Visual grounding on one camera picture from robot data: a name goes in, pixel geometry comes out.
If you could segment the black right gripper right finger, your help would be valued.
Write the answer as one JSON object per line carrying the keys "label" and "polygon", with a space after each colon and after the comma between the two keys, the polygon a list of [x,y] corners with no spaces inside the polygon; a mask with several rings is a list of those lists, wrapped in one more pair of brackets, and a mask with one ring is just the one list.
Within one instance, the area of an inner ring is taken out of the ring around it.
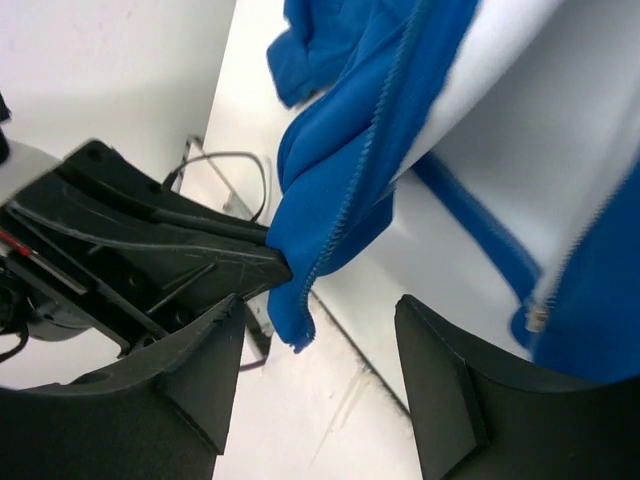
{"label": "black right gripper right finger", "polygon": [[535,365],[412,295],[395,330],[423,478],[638,478],[637,378],[598,385]]}

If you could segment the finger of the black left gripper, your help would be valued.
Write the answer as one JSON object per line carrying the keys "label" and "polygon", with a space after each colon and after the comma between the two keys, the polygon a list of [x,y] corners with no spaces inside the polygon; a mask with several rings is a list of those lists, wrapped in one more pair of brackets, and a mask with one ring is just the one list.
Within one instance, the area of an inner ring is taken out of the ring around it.
{"label": "finger of the black left gripper", "polygon": [[81,145],[56,172],[87,196],[130,217],[257,245],[266,243],[265,226],[214,211],[171,191],[99,140]]}
{"label": "finger of the black left gripper", "polygon": [[[99,202],[84,194],[18,194],[11,199],[93,199]],[[167,276],[161,281],[158,304],[168,320],[190,320],[229,295],[247,300],[291,278],[282,254],[266,244],[164,225],[170,231],[170,239]],[[12,250],[12,259],[17,250],[9,238],[2,235]]]}

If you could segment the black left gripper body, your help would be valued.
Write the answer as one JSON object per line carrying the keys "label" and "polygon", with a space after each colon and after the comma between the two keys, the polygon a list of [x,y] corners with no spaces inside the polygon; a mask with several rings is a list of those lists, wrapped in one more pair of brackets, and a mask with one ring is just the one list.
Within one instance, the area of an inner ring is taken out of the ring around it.
{"label": "black left gripper body", "polygon": [[25,280],[130,352],[170,333],[161,313],[169,229],[93,199],[11,199],[1,231]]}

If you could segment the blue fleece zip jacket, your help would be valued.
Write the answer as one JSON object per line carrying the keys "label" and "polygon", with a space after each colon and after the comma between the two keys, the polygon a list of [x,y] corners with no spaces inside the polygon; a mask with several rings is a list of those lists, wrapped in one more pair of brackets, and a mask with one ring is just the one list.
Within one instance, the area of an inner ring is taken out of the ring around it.
{"label": "blue fleece zip jacket", "polygon": [[450,322],[600,383],[639,373],[639,5],[289,1],[268,48],[294,106],[268,233],[292,280],[280,338],[313,340],[316,290],[401,390],[411,294]]}

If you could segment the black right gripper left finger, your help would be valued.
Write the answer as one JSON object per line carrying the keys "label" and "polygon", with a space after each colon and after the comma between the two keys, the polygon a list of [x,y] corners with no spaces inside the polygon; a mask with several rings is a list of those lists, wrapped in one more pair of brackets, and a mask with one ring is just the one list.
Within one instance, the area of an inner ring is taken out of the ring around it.
{"label": "black right gripper left finger", "polygon": [[4,479],[209,479],[228,437],[246,305],[67,385],[1,391]]}

